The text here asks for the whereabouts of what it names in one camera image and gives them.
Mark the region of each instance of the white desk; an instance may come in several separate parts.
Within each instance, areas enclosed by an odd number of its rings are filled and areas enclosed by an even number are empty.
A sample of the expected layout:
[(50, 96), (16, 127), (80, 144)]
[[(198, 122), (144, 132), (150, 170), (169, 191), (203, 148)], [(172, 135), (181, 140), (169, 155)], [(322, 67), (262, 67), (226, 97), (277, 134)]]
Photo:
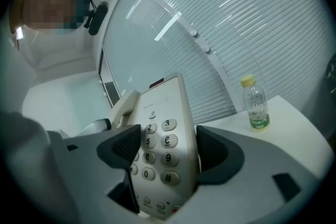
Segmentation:
[(262, 132), (252, 130), (246, 111), (201, 125), (272, 143), (322, 179), (334, 160), (328, 142), (305, 116), (280, 96), (270, 99), (267, 104), (270, 125)]

